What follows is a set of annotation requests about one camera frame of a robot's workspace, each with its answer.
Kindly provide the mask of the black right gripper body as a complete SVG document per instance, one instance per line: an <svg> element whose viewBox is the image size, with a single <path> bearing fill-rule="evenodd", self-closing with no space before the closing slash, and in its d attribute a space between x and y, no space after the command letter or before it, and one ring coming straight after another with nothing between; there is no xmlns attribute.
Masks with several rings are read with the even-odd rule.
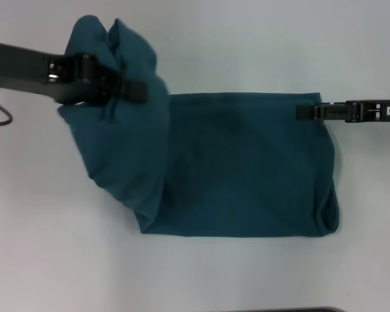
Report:
<svg viewBox="0 0 390 312"><path fill-rule="evenodd" d="M348 123L390 122L390 99L346 101L350 109Z"/></svg>

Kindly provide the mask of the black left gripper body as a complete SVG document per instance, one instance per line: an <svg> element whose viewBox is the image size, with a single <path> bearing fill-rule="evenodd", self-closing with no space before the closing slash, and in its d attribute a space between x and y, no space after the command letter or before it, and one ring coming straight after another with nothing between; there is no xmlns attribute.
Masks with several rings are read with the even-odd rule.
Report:
<svg viewBox="0 0 390 312"><path fill-rule="evenodd" d="M54 55L0 44L0 88L40 94L61 104L98 98L91 78L92 58Z"/></svg>

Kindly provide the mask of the teal t-shirt with beige print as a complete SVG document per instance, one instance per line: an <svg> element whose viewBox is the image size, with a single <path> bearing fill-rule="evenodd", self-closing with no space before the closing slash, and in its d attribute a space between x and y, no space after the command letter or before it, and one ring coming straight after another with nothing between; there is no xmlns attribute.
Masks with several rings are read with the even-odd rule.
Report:
<svg viewBox="0 0 390 312"><path fill-rule="evenodd" d="M116 19L73 27L66 54L91 53L148 85L148 100L63 105L90 179L140 231L187 237L323 237L339 226L335 150L322 122L298 120L318 93L169 94L156 54Z"/></svg>

